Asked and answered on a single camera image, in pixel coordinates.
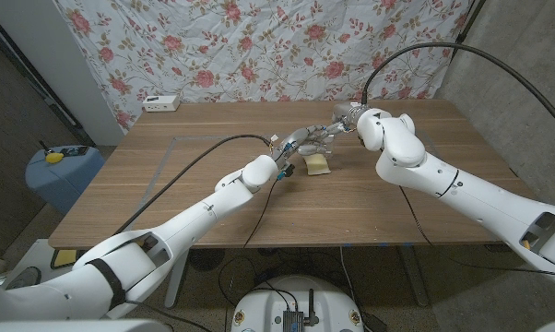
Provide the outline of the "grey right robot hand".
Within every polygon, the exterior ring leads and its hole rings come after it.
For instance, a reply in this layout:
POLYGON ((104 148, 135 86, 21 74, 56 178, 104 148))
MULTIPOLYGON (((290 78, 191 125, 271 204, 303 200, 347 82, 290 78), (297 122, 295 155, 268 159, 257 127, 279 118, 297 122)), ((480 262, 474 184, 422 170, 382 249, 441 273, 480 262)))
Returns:
POLYGON ((370 109, 360 102, 339 103, 333 107, 332 124, 343 132, 353 131, 357 128, 360 117, 370 109))

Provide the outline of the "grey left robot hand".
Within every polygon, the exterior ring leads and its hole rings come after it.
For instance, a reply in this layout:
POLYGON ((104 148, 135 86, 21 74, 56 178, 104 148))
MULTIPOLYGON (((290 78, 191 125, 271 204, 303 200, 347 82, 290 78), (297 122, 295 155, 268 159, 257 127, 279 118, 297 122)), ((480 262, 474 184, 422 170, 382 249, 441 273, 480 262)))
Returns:
POLYGON ((331 127, 311 125, 295 130, 278 145, 274 143, 277 137, 273 136, 270 155, 278 168, 277 178, 281 180, 293 174, 295 166, 289 158, 295 154, 303 157, 310 176, 329 174, 331 170, 326 155, 332 153, 335 135, 331 127))

